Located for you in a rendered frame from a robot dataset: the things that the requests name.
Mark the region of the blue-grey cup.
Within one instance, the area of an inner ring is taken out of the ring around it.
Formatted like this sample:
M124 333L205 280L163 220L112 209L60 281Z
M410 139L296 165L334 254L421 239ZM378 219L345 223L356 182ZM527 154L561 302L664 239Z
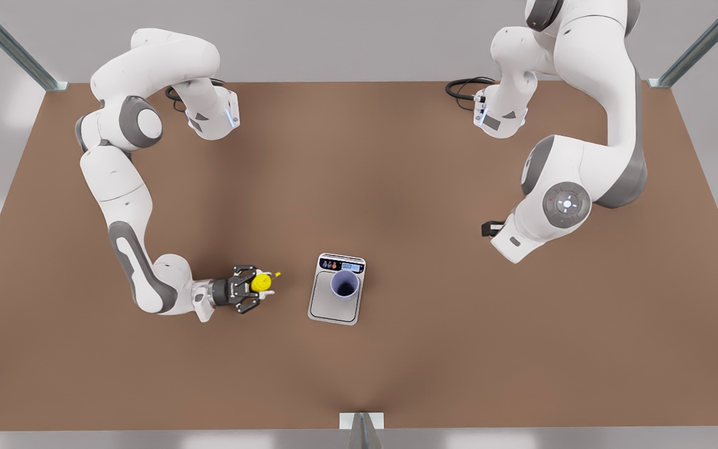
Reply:
M356 273L351 270L341 270L336 272L330 281L330 288L336 298L342 301L350 301L353 299L361 286L361 282Z

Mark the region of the yellow sauce bottle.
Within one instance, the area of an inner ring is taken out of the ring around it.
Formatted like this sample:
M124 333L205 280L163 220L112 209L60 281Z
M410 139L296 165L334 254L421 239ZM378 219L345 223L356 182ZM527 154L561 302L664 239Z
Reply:
M281 276L281 273L262 272L259 268L256 269L254 277L250 280L249 290L253 293L257 293L260 296L267 296L273 294L272 282L275 278Z

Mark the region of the grey kitchen scale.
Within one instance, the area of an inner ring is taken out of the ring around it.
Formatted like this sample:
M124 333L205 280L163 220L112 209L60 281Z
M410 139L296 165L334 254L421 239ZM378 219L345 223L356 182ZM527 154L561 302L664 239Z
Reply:
M336 298L330 288L333 275L344 269L356 273L361 282L357 295L350 301ZM351 258L330 253L320 254L310 295L308 317L316 321L334 324L356 324L361 306L365 271L366 261L363 258Z

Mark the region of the silver frame post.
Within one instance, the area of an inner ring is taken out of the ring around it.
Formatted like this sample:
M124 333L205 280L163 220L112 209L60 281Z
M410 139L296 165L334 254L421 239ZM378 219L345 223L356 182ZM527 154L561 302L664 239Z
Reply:
M377 431L384 428L383 412L339 414L339 429L350 429L348 449L383 449Z
M695 42L664 71L664 74L661 74L657 79L648 80L649 87L652 89L669 89L673 87L716 43L718 43L718 17L710 24L706 31L696 38Z
M0 23L0 48L46 92L63 92L68 82L54 79L37 60Z

